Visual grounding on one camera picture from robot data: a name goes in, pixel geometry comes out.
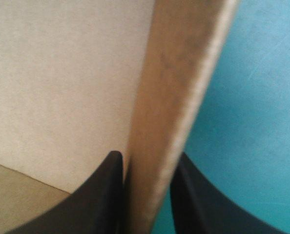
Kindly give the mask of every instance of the black curved edge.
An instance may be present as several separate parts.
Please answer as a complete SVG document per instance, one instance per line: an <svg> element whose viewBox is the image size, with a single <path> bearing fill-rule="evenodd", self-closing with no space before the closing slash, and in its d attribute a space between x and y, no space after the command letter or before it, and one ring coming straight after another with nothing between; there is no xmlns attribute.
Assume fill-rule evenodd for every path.
<svg viewBox="0 0 290 234"><path fill-rule="evenodd" d="M171 204L177 234L284 234L229 200L185 153L171 183Z"/></svg>
<svg viewBox="0 0 290 234"><path fill-rule="evenodd" d="M122 194L122 155L112 151L72 195L7 234L114 234Z"/></svg>

